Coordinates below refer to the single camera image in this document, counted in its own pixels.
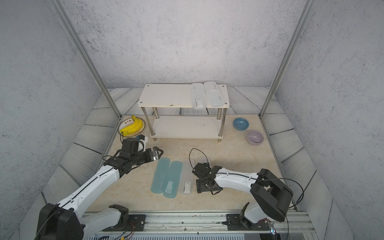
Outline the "clear pencil case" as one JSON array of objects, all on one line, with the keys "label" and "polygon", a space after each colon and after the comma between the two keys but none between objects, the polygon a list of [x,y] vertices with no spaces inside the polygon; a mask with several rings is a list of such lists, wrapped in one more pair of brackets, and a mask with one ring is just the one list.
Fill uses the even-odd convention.
[{"label": "clear pencil case", "polygon": [[220,92],[218,85],[215,82],[205,82],[204,88],[208,96],[210,105],[214,108],[220,108],[224,106],[225,101]]},{"label": "clear pencil case", "polygon": [[195,161],[196,165],[197,166],[198,164],[203,164],[205,165],[206,167],[212,167],[212,164],[211,164],[211,161],[208,157],[205,157],[205,156],[201,156],[201,157],[198,157],[197,160]]},{"label": "clear pencil case", "polygon": [[191,84],[190,95],[192,108],[194,110],[203,110],[207,107],[207,98],[204,85],[201,83]]},{"label": "clear pencil case", "polygon": [[184,159],[179,183],[179,194],[190,195],[193,190],[195,160]]}]

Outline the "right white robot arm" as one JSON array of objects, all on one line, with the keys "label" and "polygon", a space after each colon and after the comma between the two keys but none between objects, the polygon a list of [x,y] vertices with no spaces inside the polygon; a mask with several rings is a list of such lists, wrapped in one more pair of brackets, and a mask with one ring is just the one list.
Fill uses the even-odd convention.
[{"label": "right white robot arm", "polygon": [[220,166],[210,168],[197,164],[192,173],[197,177],[198,193],[220,193],[230,188],[251,194],[256,203],[246,203],[236,219],[223,222],[229,230],[256,230],[258,223],[275,220],[284,222],[290,207],[293,191],[267,169],[259,173],[240,173]]}]

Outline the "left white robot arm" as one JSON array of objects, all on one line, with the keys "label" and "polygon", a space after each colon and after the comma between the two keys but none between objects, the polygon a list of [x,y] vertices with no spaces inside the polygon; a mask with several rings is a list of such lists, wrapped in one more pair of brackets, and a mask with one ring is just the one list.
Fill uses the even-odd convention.
[{"label": "left white robot arm", "polygon": [[164,151],[158,147],[138,152],[118,150],[97,173],[79,189],[57,204],[46,204],[39,213],[36,240],[84,240],[114,225],[122,211],[108,208],[92,220],[84,220],[89,206],[113,183],[143,164],[159,160]]}]

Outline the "teal pencil case left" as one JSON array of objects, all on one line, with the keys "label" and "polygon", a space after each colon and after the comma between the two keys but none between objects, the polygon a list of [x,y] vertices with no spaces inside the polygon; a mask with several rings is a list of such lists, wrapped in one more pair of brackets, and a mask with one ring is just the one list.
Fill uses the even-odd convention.
[{"label": "teal pencil case left", "polygon": [[162,194],[164,192],[170,164],[171,160],[169,158],[160,158],[157,161],[157,167],[151,185],[152,193]]}]

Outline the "teal pencil case with label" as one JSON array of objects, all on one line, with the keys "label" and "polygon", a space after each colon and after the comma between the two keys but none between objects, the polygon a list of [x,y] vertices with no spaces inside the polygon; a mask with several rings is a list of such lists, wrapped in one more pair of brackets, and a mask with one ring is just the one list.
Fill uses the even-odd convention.
[{"label": "teal pencil case with label", "polygon": [[165,198],[174,199],[177,196],[182,169],[183,169],[182,162],[180,161],[171,162],[170,169],[167,175],[165,190],[163,192],[163,195]]}]

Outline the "white two-tier shelf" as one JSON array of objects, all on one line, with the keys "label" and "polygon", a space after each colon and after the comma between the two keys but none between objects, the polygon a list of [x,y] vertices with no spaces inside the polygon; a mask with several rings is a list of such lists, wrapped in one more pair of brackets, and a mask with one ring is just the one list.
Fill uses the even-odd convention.
[{"label": "white two-tier shelf", "polygon": [[205,109],[217,109],[216,116],[208,115],[159,115],[158,109],[193,109],[191,86],[186,84],[147,84],[138,101],[145,114],[150,136],[157,139],[215,139],[221,142],[227,110],[230,106],[227,86],[220,84],[224,104],[215,107],[206,98]]}]

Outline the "yellow banana bunch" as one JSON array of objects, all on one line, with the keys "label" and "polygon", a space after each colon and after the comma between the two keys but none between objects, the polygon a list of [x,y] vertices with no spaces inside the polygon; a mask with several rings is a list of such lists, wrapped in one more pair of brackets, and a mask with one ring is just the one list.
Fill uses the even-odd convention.
[{"label": "yellow banana bunch", "polygon": [[132,115],[131,118],[125,120],[120,126],[119,132],[124,136],[132,135],[138,132],[144,126],[142,119]]}]

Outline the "purple ceramic bowl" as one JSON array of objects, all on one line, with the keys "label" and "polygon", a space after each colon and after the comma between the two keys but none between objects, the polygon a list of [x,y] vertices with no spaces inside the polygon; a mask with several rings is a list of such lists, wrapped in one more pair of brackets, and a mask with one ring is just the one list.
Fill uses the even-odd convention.
[{"label": "purple ceramic bowl", "polygon": [[247,142],[252,146],[261,145],[264,142],[264,136],[262,133],[256,130],[250,130],[246,134]]}]

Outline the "blue ceramic bowl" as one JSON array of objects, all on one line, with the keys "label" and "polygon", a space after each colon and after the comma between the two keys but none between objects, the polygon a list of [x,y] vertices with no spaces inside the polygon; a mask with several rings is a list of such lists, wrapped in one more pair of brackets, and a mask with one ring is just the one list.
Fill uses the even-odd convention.
[{"label": "blue ceramic bowl", "polygon": [[233,126],[238,131],[245,131],[249,128],[249,122],[244,118],[236,118],[233,120]]}]

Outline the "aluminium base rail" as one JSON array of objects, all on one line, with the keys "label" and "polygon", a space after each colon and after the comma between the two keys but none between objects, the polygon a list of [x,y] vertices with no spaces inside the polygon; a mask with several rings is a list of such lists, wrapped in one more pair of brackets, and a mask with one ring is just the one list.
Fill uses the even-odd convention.
[{"label": "aluminium base rail", "polygon": [[91,240],[316,240],[308,213],[289,211],[284,222],[263,221],[259,230],[230,231],[223,223],[238,211],[132,212],[145,216],[143,228],[98,232]]}]

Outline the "left aluminium frame post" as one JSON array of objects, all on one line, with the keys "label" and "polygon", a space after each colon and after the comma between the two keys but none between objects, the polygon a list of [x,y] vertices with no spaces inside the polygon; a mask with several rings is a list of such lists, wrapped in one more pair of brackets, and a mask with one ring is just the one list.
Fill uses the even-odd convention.
[{"label": "left aluminium frame post", "polygon": [[91,73],[94,81],[98,85],[100,91],[102,92],[103,96],[105,97],[107,103],[112,108],[113,112],[117,116],[118,119],[122,118],[122,114],[119,111],[118,107],[115,104],[115,101],[111,97],[111,94],[109,93],[107,87],[105,86],[100,74],[98,73],[92,59],[90,58],[89,54],[87,53],[87,50],[82,43],[80,37],[78,36],[78,33],[76,32],[73,24],[71,23],[62,3],[58,0],[50,0],[50,5],[52,6],[53,10],[55,11],[56,15],[58,16],[62,26],[64,27],[65,31],[67,32],[68,36],[70,37],[72,43],[75,45],[78,53],[80,54],[80,57],[82,58],[83,62],[85,63],[86,67],[88,68],[89,72]]}]

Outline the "aluminium frame post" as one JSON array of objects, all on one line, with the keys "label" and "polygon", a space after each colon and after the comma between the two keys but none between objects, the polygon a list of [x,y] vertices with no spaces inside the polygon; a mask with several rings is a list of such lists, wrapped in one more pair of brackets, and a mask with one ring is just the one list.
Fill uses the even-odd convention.
[{"label": "aluminium frame post", "polygon": [[117,116],[118,119],[122,118],[122,114],[119,111],[118,107],[115,104],[115,101],[111,97],[111,94],[109,93],[107,87],[105,86],[100,74],[98,73],[92,59],[90,58],[89,54],[87,53],[87,50],[82,43],[80,37],[78,36],[78,33],[76,32],[73,24],[71,23],[62,3],[58,0],[50,0],[50,5],[52,6],[53,10],[55,11],[56,15],[58,16],[62,26],[64,27],[65,31],[67,32],[68,36],[70,37],[72,43],[75,45],[78,53],[80,54],[80,57],[82,58],[83,62],[85,63],[86,67],[88,68],[89,72],[91,73],[94,81],[98,85],[100,91],[102,92],[103,96],[105,97],[107,103],[112,108],[113,112]]},{"label": "aluminium frame post", "polygon": [[279,84],[283,78],[283,75],[289,65],[289,62],[293,56],[293,53],[295,51],[295,48],[296,48],[296,45],[298,44],[299,40],[300,40],[300,37],[304,31],[304,28],[306,26],[306,23],[308,22],[308,19],[310,18],[310,15],[311,15],[311,12],[314,8],[314,4],[315,4],[315,1],[314,0],[307,0],[305,5],[304,5],[304,9],[301,13],[301,16],[299,18],[299,21],[296,25],[296,28],[293,32],[293,35],[291,37],[291,40],[290,40],[290,43],[287,47],[287,50],[284,54],[284,57],[281,61],[281,64],[278,68],[278,71],[275,75],[275,78],[270,86],[270,90],[268,92],[268,95],[266,97],[266,100],[263,104],[263,107],[261,109],[261,112],[259,114],[259,118],[262,119],[264,117],[264,115],[267,113],[267,110],[270,106],[270,103],[273,99],[273,96],[275,95],[278,87],[279,87]]}]

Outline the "right aluminium frame post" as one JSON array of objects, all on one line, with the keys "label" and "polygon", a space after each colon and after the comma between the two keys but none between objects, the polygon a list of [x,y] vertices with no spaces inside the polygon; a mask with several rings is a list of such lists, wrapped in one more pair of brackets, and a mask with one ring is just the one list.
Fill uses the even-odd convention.
[{"label": "right aluminium frame post", "polygon": [[267,113],[267,110],[270,106],[270,103],[273,99],[273,96],[275,95],[278,87],[279,87],[279,84],[283,78],[283,75],[289,65],[289,62],[293,56],[293,53],[295,51],[295,48],[296,48],[296,45],[298,44],[299,40],[300,40],[300,37],[304,31],[304,28],[306,26],[306,23],[308,22],[308,19],[310,18],[310,15],[311,15],[311,12],[314,8],[314,4],[315,4],[315,1],[314,0],[307,0],[305,5],[304,5],[304,9],[301,13],[301,16],[299,18],[299,21],[296,25],[296,28],[293,32],[293,35],[291,37],[291,40],[290,40],[290,43],[287,47],[287,50],[284,54],[284,57],[281,61],[281,64],[278,68],[278,71],[275,75],[275,78],[270,86],[270,90],[268,92],[268,95],[266,97],[266,100],[263,104],[263,107],[261,109],[261,112],[259,114],[259,118],[262,119],[264,117],[264,115]]}]

